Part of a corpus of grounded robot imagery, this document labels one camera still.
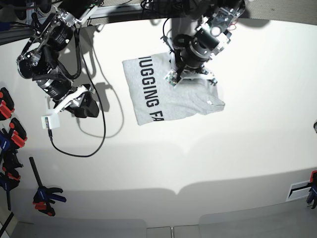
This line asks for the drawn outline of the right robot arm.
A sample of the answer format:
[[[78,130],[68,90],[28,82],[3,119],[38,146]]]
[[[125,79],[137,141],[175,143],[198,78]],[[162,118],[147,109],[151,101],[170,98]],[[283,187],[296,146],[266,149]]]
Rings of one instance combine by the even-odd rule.
[[[45,91],[57,111],[68,111],[77,118],[96,118],[99,107],[89,84],[74,87],[82,71],[79,31],[98,8],[96,0],[64,0],[34,33],[17,58],[20,75],[32,79]],[[77,71],[70,74],[59,61],[59,53],[75,41]]]

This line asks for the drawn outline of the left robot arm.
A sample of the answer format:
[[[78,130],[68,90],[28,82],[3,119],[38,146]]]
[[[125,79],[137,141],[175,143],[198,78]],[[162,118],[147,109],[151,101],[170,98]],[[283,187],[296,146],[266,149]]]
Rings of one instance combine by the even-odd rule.
[[[244,0],[202,0],[188,13],[190,24],[172,37],[174,69],[183,72],[204,73],[205,63],[212,60],[230,43],[229,28],[244,13]]]

